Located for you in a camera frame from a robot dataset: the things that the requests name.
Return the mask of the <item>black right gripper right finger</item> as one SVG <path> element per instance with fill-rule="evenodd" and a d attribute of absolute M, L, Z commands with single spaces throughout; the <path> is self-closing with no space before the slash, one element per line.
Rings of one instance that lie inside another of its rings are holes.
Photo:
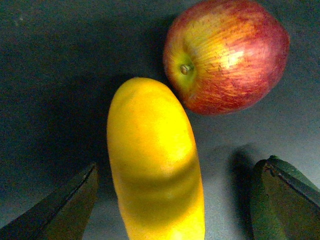
<path fill-rule="evenodd" d="M 292 164 L 272 155 L 253 168 L 250 216 L 256 240 L 318 240 L 320 190 Z"/>

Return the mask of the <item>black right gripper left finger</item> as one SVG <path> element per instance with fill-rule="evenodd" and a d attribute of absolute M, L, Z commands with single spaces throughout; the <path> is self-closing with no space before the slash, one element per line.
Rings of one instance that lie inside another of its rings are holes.
<path fill-rule="evenodd" d="M 24 214 L 0 229 L 2 240 L 81 240 L 98 190 L 98 169 L 88 165 Z"/>

